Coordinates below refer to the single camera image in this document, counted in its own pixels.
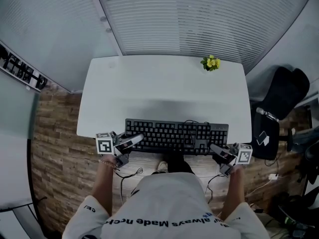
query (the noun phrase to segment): brown wood flooring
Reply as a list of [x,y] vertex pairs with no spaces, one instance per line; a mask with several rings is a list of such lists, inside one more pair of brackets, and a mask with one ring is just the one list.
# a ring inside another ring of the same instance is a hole
[[[96,174],[99,157],[95,140],[76,135],[80,102],[80,94],[69,94],[57,85],[48,85],[42,90],[37,107],[31,143],[32,181],[36,198],[47,197],[47,200],[39,203],[38,208],[44,225],[52,231],[64,231],[80,203],[90,194]],[[309,128],[306,112],[303,109],[293,110],[280,122],[280,126],[281,134],[287,133],[290,127],[297,130]],[[267,209],[270,199],[280,192],[302,194],[305,181],[297,183],[299,174],[295,170],[301,157],[287,153],[285,149],[285,143],[280,142],[278,163],[282,178],[255,191],[247,198],[248,203],[256,203]],[[135,173],[140,167],[144,172],[124,180],[124,201],[144,176],[155,171],[159,160],[159,154],[131,153],[130,163],[121,168],[120,174]],[[185,160],[204,185],[218,174],[218,166],[209,156],[186,156]],[[268,174],[276,172],[276,164],[267,167],[264,160],[252,158],[251,163],[245,167],[246,194],[264,185],[268,182]],[[113,213],[121,206],[120,181],[114,175]],[[217,177],[210,183],[210,187],[214,194],[209,205],[215,214],[219,214],[227,194],[228,179]],[[206,198],[210,198],[209,191],[206,192]]]

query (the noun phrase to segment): table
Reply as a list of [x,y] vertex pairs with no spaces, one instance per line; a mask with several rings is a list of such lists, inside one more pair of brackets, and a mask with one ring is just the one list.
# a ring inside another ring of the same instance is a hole
[[125,119],[229,124],[227,143],[251,141],[243,66],[221,61],[207,72],[202,59],[140,55],[92,59],[82,94],[77,134],[125,130]]

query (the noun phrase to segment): black keyboard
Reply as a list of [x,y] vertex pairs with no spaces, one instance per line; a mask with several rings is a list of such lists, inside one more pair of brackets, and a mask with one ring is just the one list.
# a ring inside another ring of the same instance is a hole
[[210,144],[225,147],[228,136],[227,124],[126,119],[125,125],[126,136],[144,135],[132,148],[144,152],[213,154]]

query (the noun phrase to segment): white cable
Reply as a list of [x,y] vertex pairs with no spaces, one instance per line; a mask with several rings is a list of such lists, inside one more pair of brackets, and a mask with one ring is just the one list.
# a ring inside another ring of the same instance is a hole
[[250,192],[249,194],[247,194],[245,197],[250,196],[250,195],[253,194],[256,190],[258,190],[258,189],[260,189],[260,188],[262,188],[262,187],[265,187],[266,185],[268,185],[268,184],[271,183],[271,182],[272,182],[272,180],[270,180],[269,182],[266,182],[263,186],[260,186],[260,187],[258,187],[257,189],[253,190],[252,192]]

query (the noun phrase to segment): person's left arm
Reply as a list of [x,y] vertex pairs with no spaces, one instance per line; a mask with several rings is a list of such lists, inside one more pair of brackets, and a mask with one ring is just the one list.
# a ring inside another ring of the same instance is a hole
[[[112,155],[105,155],[102,160],[116,163]],[[92,194],[85,198],[69,221],[63,239],[82,239],[86,235],[100,238],[103,224],[112,215],[112,184],[113,168],[99,163]]]

